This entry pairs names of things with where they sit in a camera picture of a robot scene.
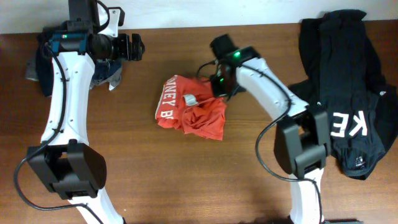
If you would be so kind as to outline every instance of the green led light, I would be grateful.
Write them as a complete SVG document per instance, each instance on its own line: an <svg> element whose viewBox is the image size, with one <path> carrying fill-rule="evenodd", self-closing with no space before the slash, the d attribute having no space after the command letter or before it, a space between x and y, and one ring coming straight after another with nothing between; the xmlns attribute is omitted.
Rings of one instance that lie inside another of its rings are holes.
<svg viewBox="0 0 398 224"><path fill-rule="evenodd" d="M240 52L235 52L234 57L240 57L241 53Z"/></svg>

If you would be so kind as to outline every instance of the orange cloth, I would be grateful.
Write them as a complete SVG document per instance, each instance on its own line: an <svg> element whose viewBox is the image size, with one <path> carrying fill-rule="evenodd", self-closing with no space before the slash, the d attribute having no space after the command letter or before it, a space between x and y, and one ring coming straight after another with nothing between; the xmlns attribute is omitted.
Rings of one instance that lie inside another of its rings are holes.
<svg viewBox="0 0 398 224"><path fill-rule="evenodd" d="M214 98L210 82L174 75L167 80L155 112L158 125L223 140L226 105Z"/></svg>

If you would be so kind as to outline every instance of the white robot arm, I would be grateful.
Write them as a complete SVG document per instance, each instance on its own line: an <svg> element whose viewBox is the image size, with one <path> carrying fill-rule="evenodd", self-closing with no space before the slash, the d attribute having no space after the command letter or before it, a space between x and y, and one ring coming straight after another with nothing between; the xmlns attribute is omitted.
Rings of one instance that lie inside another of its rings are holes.
<svg viewBox="0 0 398 224"><path fill-rule="evenodd" d="M252 47L238 49L228 35L216 38L210 46L218 61L218 72L210 78L216 96L233 96L247 90L273 120L281 119L288 110L286 117L277 122L275 156L290 179L311 180L290 181L290 219L294 224L322 222L319 190L314 184L320 188L325 159L330 154L326 112L309 108L307 102L294 95ZM304 134L299 135L299 126Z"/></svg>
<svg viewBox="0 0 398 224"><path fill-rule="evenodd" d="M289 95L292 107L287 116L294 117L307 110L308 103L293 94L271 71L263 58L254 58L244 62L243 65L265 73L276 81ZM245 88L260 105L267 111L273 120L277 119L287 109L287 100L284 94L266 77L247 67L236 69L236 81L239 86ZM304 175L304 179L314 180L320 189L323 168L316 168ZM289 178L297 179L294 174ZM294 224L317 224L320 220L320 205L317 191L308 181L291 182L292 209L290 219Z"/></svg>
<svg viewBox="0 0 398 224"><path fill-rule="evenodd" d="M126 223L105 190L105 159L89 147L86 130L88 92L97 60L141 60L144 45L138 34L118 34L124 11L97 0L69 0L70 20L46 43L53 56L53 91L41 146L30 147L17 166L14 183L21 198L39 210L76 207L87 223ZM28 162L49 192L71 205L39 207L26 199L17 175Z"/></svg>

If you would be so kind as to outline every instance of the brown wooden surface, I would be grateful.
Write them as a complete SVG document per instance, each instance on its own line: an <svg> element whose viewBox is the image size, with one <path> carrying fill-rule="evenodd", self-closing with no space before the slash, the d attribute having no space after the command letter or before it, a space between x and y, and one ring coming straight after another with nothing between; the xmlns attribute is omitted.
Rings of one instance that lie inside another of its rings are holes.
<svg viewBox="0 0 398 224"><path fill-rule="evenodd" d="M398 85L398 21L367 22L368 35L389 83ZM123 64L123 79L112 92L90 91L87 130L90 146L107 162L106 189L128 223L238 223L289 214L289 184L271 177L254 155L254 141L270 122L249 93L228 104L224 141L163 129L154 119L162 84L174 74L193 76L213 58L209 43L230 33L236 45L253 45L286 84L306 78L298 51L298 24L138 32L147 52L141 62ZM40 212L17 196L12 173L28 146L38 145L50 98L38 83L24 79L25 63L37 48L35 34L0 35L0 223L83 223L75 210ZM261 144L273 155L274 130ZM328 158L322 178L327 220L358 218L398 223L398 144L366 181L340 174ZM65 204L48 193L28 166L20 174L26 195L39 205Z"/></svg>

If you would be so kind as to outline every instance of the white tag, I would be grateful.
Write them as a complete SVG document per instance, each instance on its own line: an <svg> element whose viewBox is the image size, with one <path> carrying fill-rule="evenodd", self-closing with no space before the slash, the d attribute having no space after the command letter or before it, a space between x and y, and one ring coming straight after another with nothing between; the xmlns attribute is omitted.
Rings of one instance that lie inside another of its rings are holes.
<svg viewBox="0 0 398 224"><path fill-rule="evenodd" d="M356 158L356 160L355 160L355 166L356 166L356 167L360 167L360 166L362 166L363 164L365 164L365 161L363 161L362 156L359 156L358 158Z"/></svg>
<svg viewBox="0 0 398 224"><path fill-rule="evenodd" d="M187 106L193 106L198 104L197 99L192 94L184 95L184 99Z"/></svg>

